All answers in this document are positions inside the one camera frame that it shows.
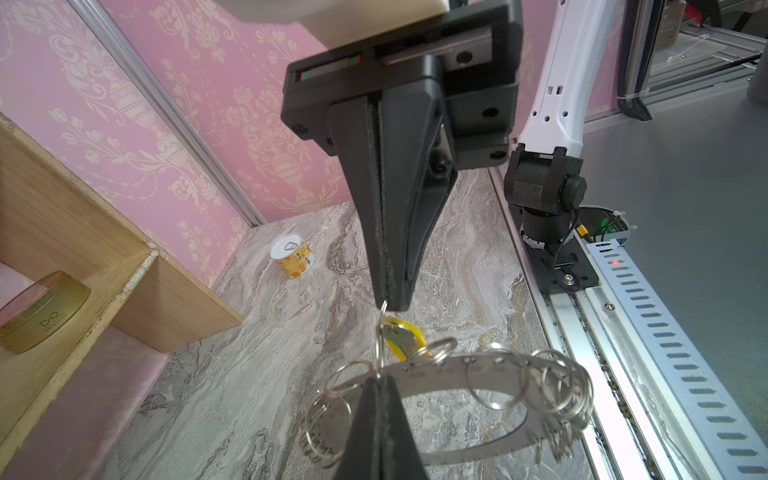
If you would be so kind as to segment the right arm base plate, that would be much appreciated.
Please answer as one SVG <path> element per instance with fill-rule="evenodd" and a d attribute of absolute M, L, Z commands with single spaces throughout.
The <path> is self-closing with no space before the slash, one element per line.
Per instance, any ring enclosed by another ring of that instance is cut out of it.
<path fill-rule="evenodd" d="M 539 290 L 546 295 L 572 294 L 597 286 L 598 275 L 581 245 L 573 237 L 560 247 L 522 237 Z"/>

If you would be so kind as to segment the yellow key tag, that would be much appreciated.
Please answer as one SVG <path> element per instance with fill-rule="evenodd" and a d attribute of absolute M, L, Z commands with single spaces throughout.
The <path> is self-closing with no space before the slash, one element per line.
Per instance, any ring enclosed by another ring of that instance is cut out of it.
<path fill-rule="evenodd" d="M 386 344 L 400 361 L 406 361 L 427 345 L 421 330 L 402 319 L 386 317 L 382 322 L 382 333 Z"/>

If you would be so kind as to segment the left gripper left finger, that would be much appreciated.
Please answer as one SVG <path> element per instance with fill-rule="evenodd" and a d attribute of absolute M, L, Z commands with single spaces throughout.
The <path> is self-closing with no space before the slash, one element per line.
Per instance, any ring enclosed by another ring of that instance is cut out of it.
<path fill-rule="evenodd" d="M 335 480 L 380 478 L 380 384 L 368 378 L 334 475 Z"/>

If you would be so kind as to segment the metal ring plate with keyrings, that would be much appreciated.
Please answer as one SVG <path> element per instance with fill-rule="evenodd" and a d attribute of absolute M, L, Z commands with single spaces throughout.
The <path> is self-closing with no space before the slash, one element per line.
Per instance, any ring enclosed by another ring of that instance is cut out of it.
<path fill-rule="evenodd" d="M 533 300 L 523 288 L 514 290 L 509 307 L 501 316 L 461 326 L 457 322 L 427 329 L 437 336 L 456 332 L 460 349 L 468 352 L 492 342 L 501 342 L 516 352 L 531 353 L 547 346 Z M 333 370 L 350 360 L 369 354 L 364 326 L 344 314 L 306 320 L 301 333 L 302 360 L 308 387 L 319 387 Z M 521 425 L 529 408 L 518 405 L 494 411 L 482 406 L 465 390 L 434 391 L 407 397 L 403 401 L 417 447 L 426 453 L 462 450 L 502 439 Z M 556 459 L 549 442 L 505 453 L 501 456 L 455 464 L 431 464 L 433 479 L 591 479 L 593 467 L 582 440 L 576 439 L 568 454 Z"/>

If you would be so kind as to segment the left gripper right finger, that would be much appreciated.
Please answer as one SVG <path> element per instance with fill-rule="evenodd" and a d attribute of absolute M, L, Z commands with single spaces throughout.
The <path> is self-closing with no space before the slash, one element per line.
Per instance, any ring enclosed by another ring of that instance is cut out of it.
<path fill-rule="evenodd" d="M 429 479 L 392 376 L 382 377 L 379 388 L 379 478 Z"/>

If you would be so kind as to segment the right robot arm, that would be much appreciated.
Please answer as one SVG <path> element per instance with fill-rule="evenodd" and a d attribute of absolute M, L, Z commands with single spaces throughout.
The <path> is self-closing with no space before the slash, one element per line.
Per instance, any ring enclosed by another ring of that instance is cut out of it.
<path fill-rule="evenodd" d="M 545 294 L 597 283 L 575 245 L 586 109 L 613 1 L 560 1 L 532 110 L 514 126 L 524 31 L 516 1 L 441 14 L 292 63 L 281 118 L 341 166 L 376 303 L 407 310 L 463 170 L 505 165 L 504 197 Z"/>

